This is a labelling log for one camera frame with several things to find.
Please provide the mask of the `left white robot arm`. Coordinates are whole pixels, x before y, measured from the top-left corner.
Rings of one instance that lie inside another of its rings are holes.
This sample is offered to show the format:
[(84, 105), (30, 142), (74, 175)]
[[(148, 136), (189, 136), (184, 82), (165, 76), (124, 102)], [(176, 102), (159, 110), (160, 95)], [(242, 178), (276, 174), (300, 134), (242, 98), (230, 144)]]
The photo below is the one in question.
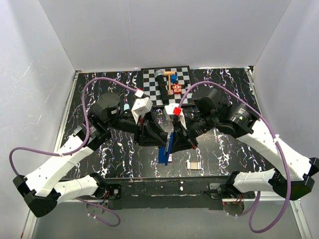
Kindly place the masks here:
[(152, 115), (150, 98), (137, 98), (133, 107), (120, 107), (120, 97), (115, 93), (104, 93), (88, 111), (90, 134), (86, 138), (86, 126), (76, 128), (56, 156), (26, 176), (17, 175), (13, 183), (29, 209), (40, 218), (50, 213), (59, 203), (80, 196), (101, 199), (105, 196), (107, 183), (92, 173), (78, 180), (60, 182), (82, 159), (95, 152), (112, 137), (117, 129), (134, 135), (139, 146), (165, 147), (167, 132), (163, 131)]

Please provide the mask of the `blue black stapler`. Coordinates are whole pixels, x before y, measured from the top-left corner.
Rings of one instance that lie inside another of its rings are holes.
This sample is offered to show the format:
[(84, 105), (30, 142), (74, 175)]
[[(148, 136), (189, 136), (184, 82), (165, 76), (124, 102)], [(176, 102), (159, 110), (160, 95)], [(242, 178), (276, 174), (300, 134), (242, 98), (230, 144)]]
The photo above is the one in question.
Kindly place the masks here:
[(159, 154), (158, 154), (158, 163), (164, 164), (165, 166), (168, 165), (168, 158), (171, 152), (173, 142), (173, 132), (170, 133), (170, 135), (167, 137), (166, 146), (159, 147)]

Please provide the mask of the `light blue stapler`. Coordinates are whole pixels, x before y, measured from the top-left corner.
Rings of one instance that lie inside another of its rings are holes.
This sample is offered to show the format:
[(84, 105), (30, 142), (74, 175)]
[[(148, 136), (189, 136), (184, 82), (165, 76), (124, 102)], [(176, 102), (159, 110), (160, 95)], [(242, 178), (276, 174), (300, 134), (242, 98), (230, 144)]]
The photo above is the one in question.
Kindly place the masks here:
[(130, 105), (129, 104), (124, 104), (124, 110), (127, 111), (130, 109)]

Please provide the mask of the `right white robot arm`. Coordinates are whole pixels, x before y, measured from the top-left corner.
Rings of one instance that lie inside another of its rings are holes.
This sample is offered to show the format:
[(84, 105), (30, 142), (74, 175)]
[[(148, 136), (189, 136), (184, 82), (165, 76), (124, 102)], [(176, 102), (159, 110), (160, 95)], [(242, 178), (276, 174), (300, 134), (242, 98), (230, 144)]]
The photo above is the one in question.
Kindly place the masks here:
[(272, 138), (270, 130), (254, 111), (244, 104), (226, 103), (214, 88), (204, 92), (196, 90), (192, 98), (198, 108), (193, 119), (185, 117), (177, 103), (164, 108), (165, 116), (173, 124), (171, 153), (197, 148), (197, 137), (215, 128), (250, 146), (274, 167), (262, 172), (234, 171), (226, 183), (212, 190), (213, 193), (237, 198), (251, 191), (267, 191), (285, 197), (290, 188), (290, 200), (295, 201), (312, 191), (315, 184), (312, 176), (319, 171), (318, 158), (302, 156), (280, 138)]

